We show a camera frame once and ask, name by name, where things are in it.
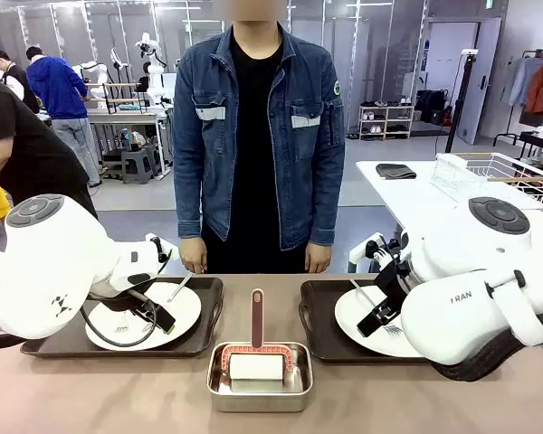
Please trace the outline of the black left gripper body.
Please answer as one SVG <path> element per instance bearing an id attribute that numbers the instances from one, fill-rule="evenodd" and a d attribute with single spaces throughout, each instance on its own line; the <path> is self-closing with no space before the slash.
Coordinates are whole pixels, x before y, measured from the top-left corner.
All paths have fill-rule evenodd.
<path id="1" fill-rule="evenodd" d="M 132 298 L 132 309 L 140 316 L 157 316 L 160 305 L 154 302 L 151 298 L 136 291 L 135 289 L 129 289 L 127 291 Z"/>

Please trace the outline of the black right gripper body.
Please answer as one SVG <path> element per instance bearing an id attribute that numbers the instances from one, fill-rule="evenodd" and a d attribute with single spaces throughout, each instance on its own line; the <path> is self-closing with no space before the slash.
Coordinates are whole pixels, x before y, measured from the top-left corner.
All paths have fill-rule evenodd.
<path id="1" fill-rule="evenodd" d="M 410 271 L 407 261 L 379 263 L 375 284 L 385 294 L 390 307 L 401 307 L 412 289 L 408 280 Z"/>

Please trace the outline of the person's left hand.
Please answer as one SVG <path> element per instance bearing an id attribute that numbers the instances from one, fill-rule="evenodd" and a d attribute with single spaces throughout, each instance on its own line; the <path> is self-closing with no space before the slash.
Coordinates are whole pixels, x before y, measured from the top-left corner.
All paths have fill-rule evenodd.
<path id="1" fill-rule="evenodd" d="M 310 274 L 324 272 L 330 265 L 332 247 L 309 242 L 305 250 L 305 270 Z"/>

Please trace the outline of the person's right hand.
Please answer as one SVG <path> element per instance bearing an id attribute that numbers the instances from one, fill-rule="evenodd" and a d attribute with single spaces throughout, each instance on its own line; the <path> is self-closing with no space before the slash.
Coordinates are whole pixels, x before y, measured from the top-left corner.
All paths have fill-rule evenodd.
<path id="1" fill-rule="evenodd" d="M 200 237 L 182 239 L 179 256 L 185 269 L 195 274 L 207 271 L 207 248 Z"/>

